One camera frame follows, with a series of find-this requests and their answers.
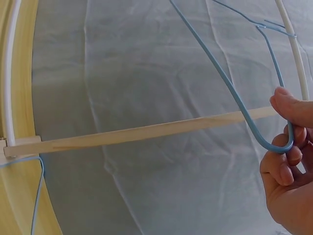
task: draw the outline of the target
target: wooden stick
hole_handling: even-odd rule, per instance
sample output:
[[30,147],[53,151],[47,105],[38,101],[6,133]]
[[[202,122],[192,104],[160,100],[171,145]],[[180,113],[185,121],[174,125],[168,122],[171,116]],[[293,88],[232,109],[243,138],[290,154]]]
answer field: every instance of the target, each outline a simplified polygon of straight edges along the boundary
[[[265,118],[277,114],[272,107],[250,110],[253,119]],[[190,132],[204,128],[229,125],[244,121],[241,112],[233,112],[212,117],[202,117],[183,121],[175,121],[151,126],[144,126],[126,130],[105,132],[93,135],[43,141],[40,143],[8,146],[4,148],[6,157],[51,153],[101,145],[117,144],[130,141],[140,141],[161,136]]]

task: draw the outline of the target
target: fingernail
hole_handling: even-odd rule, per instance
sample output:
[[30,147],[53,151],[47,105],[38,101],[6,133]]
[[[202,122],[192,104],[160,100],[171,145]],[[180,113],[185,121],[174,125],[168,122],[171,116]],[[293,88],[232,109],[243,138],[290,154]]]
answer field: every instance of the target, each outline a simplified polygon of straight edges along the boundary
[[287,95],[287,96],[293,97],[293,95],[287,89],[285,89],[283,87],[277,87],[275,89],[275,94],[281,94],[281,95]]
[[294,136],[295,136],[296,139],[299,138],[299,137],[301,137],[302,133],[303,133],[303,129],[295,128],[295,130],[294,130]]
[[291,185],[293,183],[293,176],[290,168],[286,165],[286,163],[283,163],[280,166],[280,177],[283,181],[284,186]]
[[302,157],[301,154],[290,154],[288,156],[288,160],[291,162],[297,162],[297,161],[300,161],[301,157]]
[[269,98],[270,103],[272,103],[274,100],[275,100],[275,96],[271,96],[271,97]]

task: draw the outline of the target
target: bent blue wire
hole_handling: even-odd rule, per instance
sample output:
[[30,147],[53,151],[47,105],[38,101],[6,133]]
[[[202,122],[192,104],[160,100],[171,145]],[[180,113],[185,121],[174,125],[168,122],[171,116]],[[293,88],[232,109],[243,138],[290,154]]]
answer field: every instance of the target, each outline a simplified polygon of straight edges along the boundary
[[[173,2],[173,0],[170,0],[170,3],[172,4],[172,6],[175,8],[176,12],[178,13],[178,15],[181,17],[181,19],[183,20],[183,22],[186,24],[186,26],[189,28],[189,30],[191,31],[191,33],[193,34],[193,36],[196,38],[196,40],[198,41],[198,43],[200,44],[200,46],[202,47],[202,49],[204,50],[204,52],[206,53],[206,55],[209,57],[209,59],[211,60],[211,62],[213,63],[214,67],[216,68],[216,70],[218,71],[218,73],[220,74],[220,76],[222,77],[224,83],[226,84],[226,86],[228,87],[229,91],[231,92],[233,98],[235,99],[237,105],[239,106],[240,111],[242,112],[249,128],[251,129],[254,137],[256,138],[256,140],[258,141],[258,143],[264,147],[267,150],[276,152],[276,153],[286,153],[288,152],[292,146],[293,146],[293,128],[290,122],[288,122],[288,130],[289,130],[289,140],[288,143],[283,146],[283,147],[279,147],[276,145],[273,145],[269,142],[267,142],[263,136],[260,134],[258,128],[256,127],[254,121],[252,120],[249,112],[247,111],[244,103],[242,102],[241,98],[239,97],[238,93],[236,92],[235,88],[233,87],[230,79],[227,77],[226,73],[224,72],[224,70],[222,69],[221,65],[219,64],[219,62],[215,59],[214,55],[211,53],[211,51],[207,48],[207,46],[204,44],[203,40],[200,38],[200,36],[197,34],[197,32],[195,31],[195,29],[192,27],[192,25],[188,22],[188,20],[185,18],[185,16],[182,14],[182,12],[179,10],[179,8],[176,6],[176,4]],[[238,12],[240,15],[242,15],[245,19],[249,20],[250,22],[252,20],[250,20],[248,17],[246,17],[244,14],[242,14],[241,12]],[[263,25],[252,21],[252,23],[262,27]],[[270,52],[275,64],[275,68],[278,74],[280,74],[279,71],[279,67],[278,64],[276,62],[275,56],[273,56],[273,52],[272,49],[270,47]],[[281,86],[284,86],[284,82],[282,80],[281,75],[278,76],[279,82]]]
[[41,191],[42,184],[43,184],[44,173],[45,173],[45,166],[44,166],[43,160],[39,156],[37,156],[37,157],[30,157],[30,158],[24,158],[24,159],[19,159],[19,160],[16,160],[16,161],[13,161],[13,162],[1,165],[0,168],[4,168],[6,166],[9,166],[9,165],[12,165],[12,164],[15,164],[15,163],[28,162],[28,161],[31,161],[31,160],[39,160],[40,161],[40,165],[41,165],[41,169],[42,169],[41,176],[40,176],[39,183],[38,183],[38,188],[37,188],[37,194],[36,194],[36,199],[35,199],[33,218],[32,218],[32,221],[31,221],[30,234],[34,235],[34,233],[35,233],[35,225],[36,225],[36,221],[37,221],[38,202],[39,202],[39,197],[40,197],[40,191]]
[[[224,3],[220,2],[220,1],[217,1],[217,0],[212,0],[212,1],[214,1],[214,2],[218,3],[219,5],[222,5],[222,6],[226,7],[226,8],[228,8],[228,9],[230,9],[230,10],[232,10],[232,11],[238,13],[239,15],[241,15],[242,17],[244,17],[246,20],[248,20],[248,21],[251,22],[251,23],[258,24],[258,25],[262,26],[263,28],[268,28],[268,29],[275,30],[275,31],[280,32],[280,33],[283,33],[283,34],[285,34],[285,35],[287,35],[287,36],[296,37],[296,35],[293,35],[293,34],[289,34],[289,33],[287,33],[287,32],[284,32],[284,31],[282,31],[282,30],[279,29],[279,28],[276,28],[276,27],[273,27],[273,26],[270,26],[270,25],[267,25],[267,24],[264,24],[264,23],[256,22],[256,21],[250,19],[249,17],[247,17],[247,16],[246,16],[245,14],[243,14],[242,12],[240,12],[240,11],[238,11],[238,10],[236,10],[236,9],[234,9],[234,8],[228,6],[228,5],[226,5],[226,4],[224,4]],[[282,26],[282,25],[280,25],[280,24],[276,24],[276,23],[270,22],[270,21],[267,21],[267,22],[269,22],[269,23],[271,23],[271,24],[274,24],[274,25],[277,25],[277,26],[279,26],[279,27],[285,28],[284,26]]]

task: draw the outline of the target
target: wooden frame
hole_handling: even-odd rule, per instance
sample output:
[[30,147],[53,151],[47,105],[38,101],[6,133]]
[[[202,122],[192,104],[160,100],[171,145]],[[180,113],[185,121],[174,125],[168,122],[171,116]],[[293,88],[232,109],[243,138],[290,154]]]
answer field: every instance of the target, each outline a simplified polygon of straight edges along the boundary
[[[11,27],[12,12],[17,3],[20,3],[20,7],[12,51],[11,108],[15,138],[24,139],[35,136],[31,98],[31,62],[38,0],[0,0],[2,122],[0,134],[4,138],[7,137],[4,113],[4,70],[7,62],[8,30]],[[30,234],[40,175],[41,166],[37,161],[13,164],[0,170],[0,234]],[[35,234],[62,234],[45,183],[43,183],[39,199]]]
[[[5,63],[8,45],[8,32],[11,26],[13,9],[20,4],[16,22],[12,51],[12,70],[10,71],[11,116],[6,109]],[[1,122],[0,165],[16,159],[39,153],[65,151],[99,145],[139,141],[149,138],[190,132],[204,128],[229,125],[244,121],[241,112],[233,112],[212,117],[202,117],[171,123],[118,130],[87,136],[52,141],[41,141],[36,137],[31,97],[31,61],[32,43],[38,0],[2,0],[0,1],[0,82],[1,82]],[[253,119],[276,115],[271,107],[250,110]],[[7,141],[9,122],[13,125],[14,141]],[[0,234],[28,234],[31,226],[33,206],[41,167],[38,162],[13,164],[0,170]],[[58,235],[62,231],[54,214],[46,186],[44,184],[39,200],[36,234]]]

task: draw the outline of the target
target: white plastic rod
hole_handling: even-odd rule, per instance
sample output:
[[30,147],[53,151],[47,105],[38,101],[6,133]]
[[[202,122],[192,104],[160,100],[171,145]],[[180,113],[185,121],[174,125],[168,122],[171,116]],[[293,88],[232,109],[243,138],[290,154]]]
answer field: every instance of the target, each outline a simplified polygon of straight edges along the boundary
[[[285,6],[284,6],[282,0],[275,0],[275,2],[276,2],[276,5],[278,7],[279,13],[283,19],[287,33],[295,35],[291,21],[288,17],[287,10],[285,9]],[[297,39],[294,37],[289,37],[289,41],[290,41],[292,53],[294,56],[294,61],[295,61],[297,71],[298,71],[299,82],[300,82],[301,93],[302,93],[302,99],[303,100],[309,100],[308,84],[307,84],[307,80],[305,77],[303,60],[301,57],[299,44],[297,42]]]
[[15,38],[15,29],[19,16],[20,6],[22,0],[16,0],[11,24],[8,32],[6,55],[5,55],[5,71],[4,71],[4,115],[5,115],[5,129],[8,146],[15,145],[15,134],[13,126],[12,115],[12,89],[11,89],[11,76],[12,76],[12,57],[13,57],[13,45]]

